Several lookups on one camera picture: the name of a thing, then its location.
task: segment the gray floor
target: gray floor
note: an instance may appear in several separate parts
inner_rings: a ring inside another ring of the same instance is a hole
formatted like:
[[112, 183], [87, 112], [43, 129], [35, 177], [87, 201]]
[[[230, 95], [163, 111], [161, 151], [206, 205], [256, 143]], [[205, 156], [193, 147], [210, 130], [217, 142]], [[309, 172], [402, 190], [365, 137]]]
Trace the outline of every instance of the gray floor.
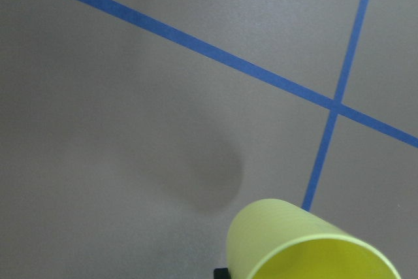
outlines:
[[[333, 96], [358, 0], [116, 0]], [[370, 0], [344, 103], [418, 136], [418, 0]], [[1, 278], [211, 278], [300, 205], [328, 111], [75, 0], [0, 0]], [[418, 151], [343, 117], [312, 212], [418, 255]]]

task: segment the yellow cup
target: yellow cup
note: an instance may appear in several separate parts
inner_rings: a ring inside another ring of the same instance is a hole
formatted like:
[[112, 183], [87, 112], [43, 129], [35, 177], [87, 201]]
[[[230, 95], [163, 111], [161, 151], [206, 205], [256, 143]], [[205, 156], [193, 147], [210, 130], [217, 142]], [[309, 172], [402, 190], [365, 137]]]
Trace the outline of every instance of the yellow cup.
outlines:
[[278, 199], [236, 215], [227, 264], [232, 279], [400, 279], [373, 246]]

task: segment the cup rim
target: cup rim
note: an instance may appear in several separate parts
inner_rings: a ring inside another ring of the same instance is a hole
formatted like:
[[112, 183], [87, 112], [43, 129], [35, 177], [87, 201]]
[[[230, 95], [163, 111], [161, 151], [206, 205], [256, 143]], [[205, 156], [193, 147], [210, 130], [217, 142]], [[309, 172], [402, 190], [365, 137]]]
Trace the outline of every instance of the cup rim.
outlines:
[[282, 245], [279, 245], [277, 248], [274, 248], [271, 252], [266, 254], [260, 261], [258, 261], [257, 264], [255, 264], [255, 266], [251, 269], [249, 274], [246, 276], [246, 279], [252, 279], [257, 274], [257, 271], [259, 271], [260, 268], [267, 261], [269, 261], [272, 257], [280, 253], [281, 251], [284, 251], [285, 249], [290, 248], [291, 246], [294, 246], [303, 242], [312, 241], [312, 240], [342, 240], [342, 241], [346, 241], [346, 242], [350, 242], [350, 243], [362, 246], [363, 248], [371, 251], [373, 254], [378, 256], [382, 260], [382, 262], [384, 262], [384, 264], [386, 264], [389, 267], [389, 269], [394, 275], [394, 278], [401, 279], [398, 271], [395, 269], [392, 263], [377, 248], [373, 247], [369, 243], [366, 243], [350, 235], [338, 235], [338, 234], [332, 234], [332, 233], [318, 233], [315, 235], [305, 235], [302, 237], [294, 238], [293, 240], [287, 241], [283, 243]]

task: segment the yellow object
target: yellow object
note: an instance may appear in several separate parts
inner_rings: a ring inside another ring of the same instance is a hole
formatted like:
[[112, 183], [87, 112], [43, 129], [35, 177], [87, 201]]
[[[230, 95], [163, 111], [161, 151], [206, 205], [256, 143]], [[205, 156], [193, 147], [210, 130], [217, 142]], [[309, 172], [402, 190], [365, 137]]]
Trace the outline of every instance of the yellow object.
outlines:
[[400, 279], [371, 245], [278, 199], [256, 201], [227, 238], [232, 279]]

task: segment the small black part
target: small black part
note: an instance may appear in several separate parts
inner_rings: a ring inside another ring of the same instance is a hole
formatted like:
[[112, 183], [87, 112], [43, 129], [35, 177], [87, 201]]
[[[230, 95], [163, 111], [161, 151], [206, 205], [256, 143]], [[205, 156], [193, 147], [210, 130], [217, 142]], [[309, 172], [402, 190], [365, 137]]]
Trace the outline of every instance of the small black part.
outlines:
[[228, 268], [216, 268], [214, 270], [214, 279], [231, 279]]

